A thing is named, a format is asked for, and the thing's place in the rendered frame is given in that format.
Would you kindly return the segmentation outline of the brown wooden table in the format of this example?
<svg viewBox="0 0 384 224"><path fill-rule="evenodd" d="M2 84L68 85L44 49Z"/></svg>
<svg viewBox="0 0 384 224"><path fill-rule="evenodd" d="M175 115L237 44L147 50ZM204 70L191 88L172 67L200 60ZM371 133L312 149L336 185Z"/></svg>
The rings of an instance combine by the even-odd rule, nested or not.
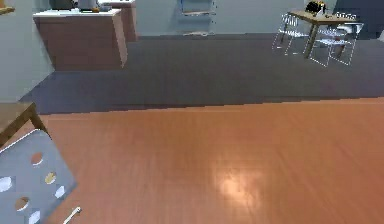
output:
<svg viewBox="0 0 384 224"><path fill-rule="evenodd" d="M337 17L332 14L324 14L314 16L312 13L305 11L289 11L289 15L295 16L300 20L306 21L311 24L311 29L309 32L309 39L307 41L307 45L304 51L304 58L308 59L310 53L313 49L313 45L315 43L315 39L318 33L318 29L323 25L338 25L344 23L352 23L355 22L355 19Z"/></svg>

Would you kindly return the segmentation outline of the brown kitchen counter white top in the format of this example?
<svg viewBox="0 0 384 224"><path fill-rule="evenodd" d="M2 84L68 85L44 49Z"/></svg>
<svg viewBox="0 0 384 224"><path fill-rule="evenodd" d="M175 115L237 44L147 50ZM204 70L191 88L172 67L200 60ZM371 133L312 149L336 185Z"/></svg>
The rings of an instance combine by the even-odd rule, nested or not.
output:
<svg viewBox="0 0 384 224"><path fill-rule="evenodd" d="M115 70L127 61L120 9L46 10L33 20L56 71Z"/></svg>

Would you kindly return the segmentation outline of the grey kettle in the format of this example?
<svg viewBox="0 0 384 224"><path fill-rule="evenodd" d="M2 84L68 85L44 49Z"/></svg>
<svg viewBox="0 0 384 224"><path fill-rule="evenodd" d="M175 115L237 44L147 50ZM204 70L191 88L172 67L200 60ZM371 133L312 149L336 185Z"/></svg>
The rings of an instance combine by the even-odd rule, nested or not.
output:
<svg viewBox="0 0 384 224"><path fill-rule="evenodd" d="M80 11L99 11L98 0L78 0L77 7Z"/></svg>

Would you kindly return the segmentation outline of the dark pot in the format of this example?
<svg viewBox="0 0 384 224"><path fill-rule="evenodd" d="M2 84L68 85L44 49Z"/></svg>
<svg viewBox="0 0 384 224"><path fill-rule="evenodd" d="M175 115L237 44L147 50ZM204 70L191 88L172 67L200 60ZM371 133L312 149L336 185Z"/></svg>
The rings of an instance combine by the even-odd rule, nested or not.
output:
<svg viewBox="0 0 384 224"><path fill-rule="evenodd" d="M75 7L73 0L49 0L53 10L71 10Z"/></svg>

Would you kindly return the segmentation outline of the brown cupboard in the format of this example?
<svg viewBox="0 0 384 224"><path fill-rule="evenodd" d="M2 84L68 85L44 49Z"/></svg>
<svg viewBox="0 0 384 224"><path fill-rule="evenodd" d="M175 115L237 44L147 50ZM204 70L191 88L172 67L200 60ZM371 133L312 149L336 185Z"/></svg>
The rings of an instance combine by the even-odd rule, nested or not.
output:
<svg viewBox="0 0 384 224"><path fill-rule="evenodd" d="M138 40L136 32L136 0L98 0L98 3L120 9L126 41L135 42Z"/></svg>

